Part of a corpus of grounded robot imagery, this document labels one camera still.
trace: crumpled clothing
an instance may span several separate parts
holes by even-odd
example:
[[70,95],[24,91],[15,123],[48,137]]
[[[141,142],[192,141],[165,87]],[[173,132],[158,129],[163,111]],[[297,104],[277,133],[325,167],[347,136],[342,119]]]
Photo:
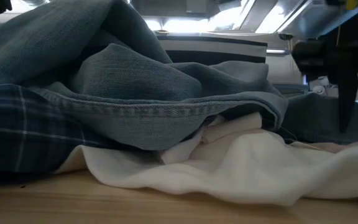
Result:
[[305,147],[308,149],[320,150],[320,151],[331,152],[331,153],[339,153],[350,147],[357,147],[358,142],[354,142],[348,145],[339,145],[332,142],[320,142],[320,143],[309,143],[309,144],[303,142],[293,142],[291,143],[291,145],[295,147]]
[[267,72],[264,63],[172,63],[122,0],[53,1],[0,24],[0,83],[145,150],[169,149],[217,114],[259,112],[277,129],[288,101]]
[[[234,203],[289,206],[300,197],[358,197],[358,146],[333,154],[286,145],[280,136],[259,128],[236,133],[222,128],[220,137],[190,150],[187,160],[162,164],[150,152],[78,146],[58,172],[87,167],[100,182],[113,187],[150,187],[168,194],[204,192]],[[174,155],[181,159],[178,151]]]
[[18,85],[0,85],[0,172],[48,173],[78,145],[128,149]]

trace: striped fabric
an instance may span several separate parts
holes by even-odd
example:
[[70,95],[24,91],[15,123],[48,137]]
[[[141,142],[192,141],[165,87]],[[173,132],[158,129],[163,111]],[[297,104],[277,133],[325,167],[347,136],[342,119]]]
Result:
[[267,44],[220,37],[157,36],[173,62],[216,65],[231,60],[265,63]]
[[0,172],[56,169],[78,145],[112,142],[21,86],[0,85]]

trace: denim seam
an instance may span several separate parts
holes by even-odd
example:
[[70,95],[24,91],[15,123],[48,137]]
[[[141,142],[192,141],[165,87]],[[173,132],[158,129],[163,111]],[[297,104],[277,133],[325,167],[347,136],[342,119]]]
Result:
[[[149,104],[149,105],[122,105],[106,102],[93,102],[86,100],[73,99],[59,93],[49,91],[43,93],[43,97],[60,105],[61,109],[67,113],[83,113],[83,114],[105,114],[118,115],[120,117],[136,117],[147,116],[151,118],[186,118],[189,116],[209,116],[216,114],[217,110],[224,111],[235,106],[240,106],[244,103],[254,103],[265,108],[269,113],[275,117],[275,127],[279,127],[281,117],[278,111],[270,103],[264,100],[243,99],[238,101],[207,101],[202,103],[184,103],[184,104]],[[89,112],[85,107],[92,107],[93,111]]]

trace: black machine part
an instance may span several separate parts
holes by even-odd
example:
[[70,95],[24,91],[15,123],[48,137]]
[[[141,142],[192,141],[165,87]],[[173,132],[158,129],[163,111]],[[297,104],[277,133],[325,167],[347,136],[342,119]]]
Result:
[[[328,4],[342,4],[342,1],[327,1]],[[292,56],[302,74],[309,81],[327,76],[330,83],[339,90],[339,130],[342,133],[350,123],[358,90],[358,15],[352,32],[341,36],[337,30],[336,43],[324,38],[299,42],[294,46]]]

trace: metal machine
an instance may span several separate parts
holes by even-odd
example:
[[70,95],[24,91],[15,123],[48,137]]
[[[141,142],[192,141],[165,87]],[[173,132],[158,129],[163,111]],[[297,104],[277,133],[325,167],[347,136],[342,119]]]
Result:
[[[348,4],[352,9],[358,1],[326,0],[326,4]],[[358,15],[330,34],[297,43],[292,56],[309,81],[327,76],[330,83],[338,85],[339,129],[345,133],[358,89]]]

